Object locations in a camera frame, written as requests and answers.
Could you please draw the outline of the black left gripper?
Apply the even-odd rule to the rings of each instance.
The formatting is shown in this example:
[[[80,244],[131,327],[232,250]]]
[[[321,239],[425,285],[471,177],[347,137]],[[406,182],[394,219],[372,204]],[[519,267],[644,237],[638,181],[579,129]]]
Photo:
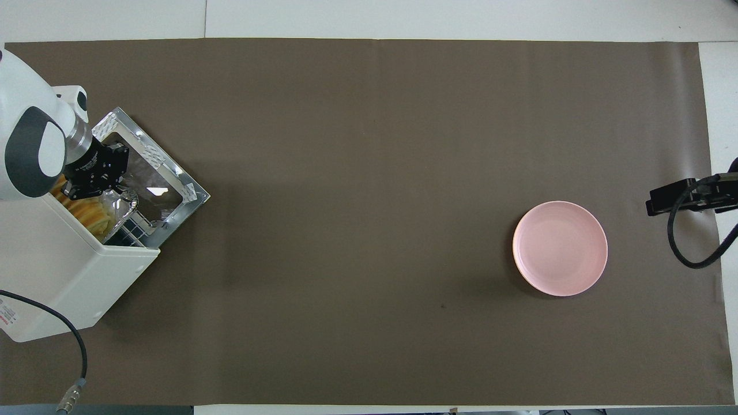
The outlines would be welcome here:
[[[121,194],[129,153],[121,142],[105,145],[94,138],[82,157],[64,167],[66,181],[61,191],[74,201],[99,197],[106,191]]]

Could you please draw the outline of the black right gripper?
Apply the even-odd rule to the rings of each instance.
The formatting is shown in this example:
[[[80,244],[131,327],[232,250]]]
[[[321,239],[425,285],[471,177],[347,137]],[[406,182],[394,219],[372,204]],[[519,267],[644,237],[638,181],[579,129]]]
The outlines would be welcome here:
[[[682,179],[649,192],[650,199],[646,201],[647,215],[657,216],[669,213],[676,204],[677,198],[696,181],[696,179]],[[718,208],[718,213],[736,210],[737,158],[733,160],[727,173],[714,174],[701,179],[701,197],[691,191],[680,205],[679,210],[698,211],[699,202],[701,202],[702,210],[714,209],[720,192],[725,197],[725,204]]]

